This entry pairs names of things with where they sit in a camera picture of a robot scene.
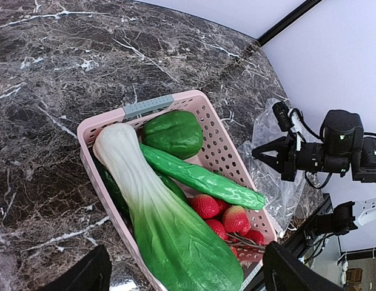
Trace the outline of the clear zip top bag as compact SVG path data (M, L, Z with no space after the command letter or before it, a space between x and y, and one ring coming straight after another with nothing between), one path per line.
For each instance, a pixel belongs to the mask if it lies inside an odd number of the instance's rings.
M306 183L303 173L299 171L294 182L283 181L278 172L252 156L253 149L286 136L272 110L272 106L278 101L275 98L266 101L264 111L253 120L251 139L238 147L238 153L253 184L266 198L265 209L274 229L283 235L296 212Z

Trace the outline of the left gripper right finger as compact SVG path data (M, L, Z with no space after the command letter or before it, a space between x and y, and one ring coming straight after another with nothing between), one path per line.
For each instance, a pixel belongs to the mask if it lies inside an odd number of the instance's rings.
M343 288L306 267L286 248L272 241L263 255L266 290L330 291Z

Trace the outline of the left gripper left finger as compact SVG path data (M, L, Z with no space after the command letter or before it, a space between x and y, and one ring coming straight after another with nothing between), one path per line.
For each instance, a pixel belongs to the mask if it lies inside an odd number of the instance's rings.
M112 263L104 245L96 246L63 275L51 290L109 290Z

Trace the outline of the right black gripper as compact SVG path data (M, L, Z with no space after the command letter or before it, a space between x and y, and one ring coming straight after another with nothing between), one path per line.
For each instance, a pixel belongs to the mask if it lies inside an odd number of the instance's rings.
M265 155L267 152L281 154ZM297 150L297 143L290 136L277 138L252 150L252 156L281 174L284 181L295 181L298 170L317 173L323 168L323 145L317 142L302 142Z

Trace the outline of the green toy cucumber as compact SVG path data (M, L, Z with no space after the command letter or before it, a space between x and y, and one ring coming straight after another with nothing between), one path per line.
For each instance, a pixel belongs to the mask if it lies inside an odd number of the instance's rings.
M204 167L185 162L169 153L142 143L139 144L139 148L152 169L198 192L250 210L261 210L266 205L262 194Z

